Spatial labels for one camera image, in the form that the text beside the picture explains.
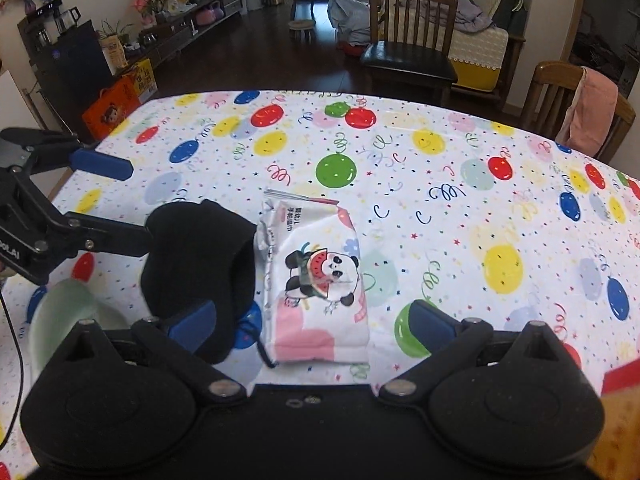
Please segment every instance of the balloon print tablecloth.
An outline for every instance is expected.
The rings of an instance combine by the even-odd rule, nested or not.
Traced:
[[[75,173],[54,201],[61,211],[143,224],[163,203],[208,198],[258,222],[263,191],[273,188],[340,200],[350,212],[359,247],[345,250],[361,261],[369,363],[269,370],[256,345],[239,337],[219,368],[247,386],[379,388],[429,355],[408,320],[418,298],[500,330],[548,322],[597,391],[607,370],[640,352],[640,187],[536,135],[370,96],[230,91],[149,102],[98,150],[129,158],[133,177]],[[143,263],[80,254],[50,284],[78,277],[133,322],[148,314],[138,287]],[[22,278],[6,287],[24,352],[44,290]],[[261,325],[259,310],[250,315]],[[17,377],[2,323],[2,424],[14,408]],[[0,460],[9,469],[30,460],[19,431]]]

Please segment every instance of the red balloon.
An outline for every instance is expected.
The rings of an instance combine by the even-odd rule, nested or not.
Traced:
[[[566,349],[566,351],[569,352],[569,355],[574,359],[578,368],[582,370],[582,360],[580,359],[580,354],[578,354],[578,351],[574,347],[572,347],[569,343],[562,343],[562,344],[564,345],[564,348]]]
[[[0,480],[11,480],[11,475],[4,462],[0,462]]]
[[[366,108],[352,108],[344,116],[344,120],[349,126],[363,130],[376,124],[376,115]]]
[[[489,171],[495,178],[509,180],[513,176],[513,168],[503,156],[492,156],[488,162]]]
[[[251,124],[256,128],[263,128],[277,123],[284,115],[284,110],[280,105],[269,105],[260,108],[251,116]]]
[[[94,273],[95,260],[94,255],[91,253],[84,253],[71,271],[71,277],[81,282],[88,282],[91,275]]]
[[[157,126],[152,126],[151,128],[147,128],[144,132],[142,132],[141,134],[139,134],[139,136],[136,137],[136,144],[142,144],[143,142],[147,142],[156,133],[158,133]]]
[[[638,183],[635,180],[629,179],[629,187],[631,188],[631,191],[634,192],[636,198],[640,200],[640,186],[638,186]]]
[[[597,187],[598,189],[604,189],[606,184],[604,183],[604,178],[602,177],[602,175],[598,171],[598,168],[596,168],[593,164],[587,164],[584,167],[584,172],[589,177],[589,180],[591,180],[593,182],[595,187]]]

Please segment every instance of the small stool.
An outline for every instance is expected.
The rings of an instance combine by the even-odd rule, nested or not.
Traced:
[[[289,22],[289,35],[293,39],[302,39],[302,32],[306,40],[312,40],[316,36],[316,20],[293,20]]]

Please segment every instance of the wet wipes pack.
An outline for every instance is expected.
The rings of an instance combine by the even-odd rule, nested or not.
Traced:
[[[257,237],[271,358],[366,362],[367,304],[348,211],[331,200],[268,190]]]

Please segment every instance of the wooden floor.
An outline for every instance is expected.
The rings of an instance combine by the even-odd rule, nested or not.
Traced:
[[[297,19],[310,17],[310,5],[298,4]],[[287,89],[364,93],[366,73],[357,58],[335,47],[326,4],[315,3],[316,40],[292,40],[287,23],[290,8],[267,7],[236,14],[186,47],[174,60],[156,69],[159,96],[225,89]],[[428,89],[377,84],[376,93],[430,103]],[[507,124],[514,116],[492,103],[452,93],[450,107]]]

